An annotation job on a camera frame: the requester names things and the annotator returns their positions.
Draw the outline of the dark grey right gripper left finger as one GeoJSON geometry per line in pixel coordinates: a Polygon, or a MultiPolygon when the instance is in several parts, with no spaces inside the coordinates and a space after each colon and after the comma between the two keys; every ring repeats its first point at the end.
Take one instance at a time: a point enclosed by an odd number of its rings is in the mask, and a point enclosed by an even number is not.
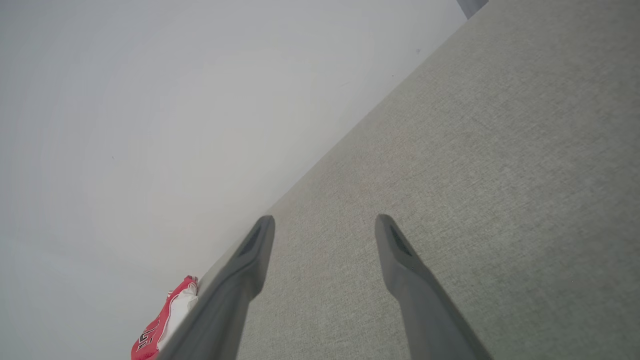
{"type": "Polygon", "coordinates": [[[159,360],[237,359],[249,305],[265,285],[274,239],[274,217],[261,216],[160,351],[159,360]]]}

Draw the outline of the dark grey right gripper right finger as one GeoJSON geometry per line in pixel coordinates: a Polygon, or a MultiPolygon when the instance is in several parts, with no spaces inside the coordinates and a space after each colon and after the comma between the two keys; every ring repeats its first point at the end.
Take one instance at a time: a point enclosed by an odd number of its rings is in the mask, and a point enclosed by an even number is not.
{"type": "Polygon", "coordinates": [[[375,219],[387,290],[398,301],[413,360],[490,360],[480,339],[388,214],[375,219]]]}

